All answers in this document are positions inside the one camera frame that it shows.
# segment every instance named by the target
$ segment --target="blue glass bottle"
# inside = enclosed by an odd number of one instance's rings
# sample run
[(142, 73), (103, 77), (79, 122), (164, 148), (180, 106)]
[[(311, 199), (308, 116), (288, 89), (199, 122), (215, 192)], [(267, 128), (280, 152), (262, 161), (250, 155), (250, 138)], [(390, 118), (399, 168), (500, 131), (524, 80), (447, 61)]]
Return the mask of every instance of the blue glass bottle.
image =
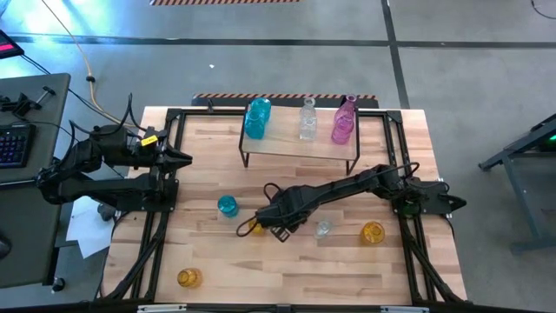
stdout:
[(222, 212), (225, 217), (234, 217), (237, 215), (240, 207), (237, 205), (233, 196), (226, 195), (218, 200), (218, 210)]
[(264, 112), (264, 123), (270, 119), (270, 109), (272, 105), (267, 98), (256, 98), (251, 102), (251, 110), (262, 110)]
[(245, 116), (245, 133), (253, 139), (262, 139), (264, 137), (264, 128), (266, 126), (264, 111), (259, 109), (251, 109)]

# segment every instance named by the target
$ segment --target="yellow and black warning tape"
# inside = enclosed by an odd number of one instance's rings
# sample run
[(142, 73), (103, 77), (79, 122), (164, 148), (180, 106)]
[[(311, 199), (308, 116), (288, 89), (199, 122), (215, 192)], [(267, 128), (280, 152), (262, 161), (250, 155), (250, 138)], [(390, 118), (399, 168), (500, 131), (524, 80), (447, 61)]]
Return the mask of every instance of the yellow and black warning tape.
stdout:
[[(304, 97), (312, 97), (315, 99), (341, 99), (342, 94), (249, 94), (249, 93), (202, 93), (197, 94), (195, 98), (257, 98), (266, 97), (274, 99), (301, 99)], [(356, 95), (359, 99), (376, 99), (374, 95)]]
[(150, 0), (150, 5), (298, 3), (301, 0)]

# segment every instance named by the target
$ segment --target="white paper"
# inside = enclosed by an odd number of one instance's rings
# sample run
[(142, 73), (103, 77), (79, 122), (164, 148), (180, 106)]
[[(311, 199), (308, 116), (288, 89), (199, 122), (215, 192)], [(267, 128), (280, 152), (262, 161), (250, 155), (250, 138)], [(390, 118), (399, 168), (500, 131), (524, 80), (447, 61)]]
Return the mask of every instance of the white paper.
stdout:
[(83, 196), (74, 202), (66, 240), (77, 240), (83, 258), (110, 246), (114, 220), (103, 221), (98, 202)]

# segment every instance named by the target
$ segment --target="keyboard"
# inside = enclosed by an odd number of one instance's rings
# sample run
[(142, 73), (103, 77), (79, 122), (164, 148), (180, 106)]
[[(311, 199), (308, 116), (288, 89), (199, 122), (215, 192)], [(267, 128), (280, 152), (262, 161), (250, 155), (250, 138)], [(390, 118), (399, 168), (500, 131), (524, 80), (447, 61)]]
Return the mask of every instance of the keyboard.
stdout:
[(35, 131), (32, 124), (0, 125), (0, 169), (25, 167)]

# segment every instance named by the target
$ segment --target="pink glass bottle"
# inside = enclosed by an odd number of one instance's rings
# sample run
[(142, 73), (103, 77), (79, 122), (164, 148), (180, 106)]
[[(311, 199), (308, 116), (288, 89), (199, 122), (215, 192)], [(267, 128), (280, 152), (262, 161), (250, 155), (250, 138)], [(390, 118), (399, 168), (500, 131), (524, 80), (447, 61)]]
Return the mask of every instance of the pink glass bottle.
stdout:
[(334, 129), (332, 130), (332, 141), (334, 143), (348, 143), (355, 127), (355, 101), (357, 101), (356, 96), (346, 96), (346, 102), (336, 111)]

